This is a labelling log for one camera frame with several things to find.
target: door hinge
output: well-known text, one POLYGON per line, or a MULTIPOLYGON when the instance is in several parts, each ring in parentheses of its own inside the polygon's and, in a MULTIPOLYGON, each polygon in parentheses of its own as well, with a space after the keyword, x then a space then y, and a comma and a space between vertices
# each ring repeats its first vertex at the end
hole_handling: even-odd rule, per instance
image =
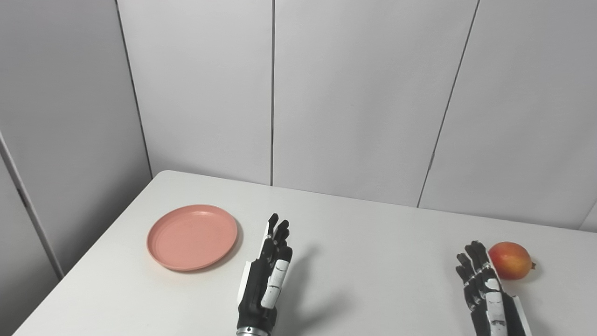
POLYGON ((433 164, 434 158, 435 158, 435 152, 431 153, 431 160, 429 160, 429 167, 427 167, 427 171, 431 170, 431 165, 433 164))

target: white finger segment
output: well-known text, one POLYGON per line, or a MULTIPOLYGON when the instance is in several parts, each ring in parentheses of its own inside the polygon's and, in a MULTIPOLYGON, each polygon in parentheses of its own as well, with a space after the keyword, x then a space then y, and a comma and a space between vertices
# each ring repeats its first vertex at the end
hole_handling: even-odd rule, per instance
POLYGON ((272 309, 276 305, 280 292, 282 291, 282 283, 286 277, 288 265, 290 265, 290 263, 286 260, 276 261, 272 275, 267 280, 267 289, 261 299, 262 307, 272 309))
POLYGON ((499 292, 500 284, 497 279, 488 279, 485 286, 495 292, 485 293, 487 301, 487 320, 490 324, 491 336, 508 336, 506 328, 506 315, 504 314, 504 302, 499 292))
POLYGON ((245 296, 245 288, 247 287, 247 280, 249 279, 249 272, 251 271, 251 263, 245 261, 245 269, 242 271, 241 285, 238 288, 238 294, 236 296, 236 304, 241 304, 242 297, 245 296))

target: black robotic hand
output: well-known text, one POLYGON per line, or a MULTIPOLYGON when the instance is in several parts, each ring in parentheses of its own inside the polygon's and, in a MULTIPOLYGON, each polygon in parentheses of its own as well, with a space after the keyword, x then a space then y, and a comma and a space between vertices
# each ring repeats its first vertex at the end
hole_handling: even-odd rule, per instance
POLYGON ((288 221, 283 220, 276 227, 277 222, 278 214, 274 213, 268 221, 259 257, 245 265, 239 290, 237 335, 270 336, 276 323, 275 305, 293 255, 286 243, 290 234, 288 221))
POLYGON ((461 264, 456 272, 464 282, 464 298, 477 336, 531 336, 520 299, 502 289, 485 246, 474 241, 464 249, 469 256, 456 255, 461 264))

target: white table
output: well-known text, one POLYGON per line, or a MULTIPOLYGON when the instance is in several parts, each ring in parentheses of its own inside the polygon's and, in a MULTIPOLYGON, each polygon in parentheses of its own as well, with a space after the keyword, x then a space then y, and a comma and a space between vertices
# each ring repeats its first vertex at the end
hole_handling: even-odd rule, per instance
POLYGON ((525 246, 538 270, 505 282, 535 336, 594 335, 597 234, 166 171, 160 173, 15 336, 234 335, 236 293, 272 212, 294 249, 278 336, 474 335, 455 254, 478 239, 525 246), (157 264, 146 236, 188 204, 226 209, 239 242, 204 271, 157 264))

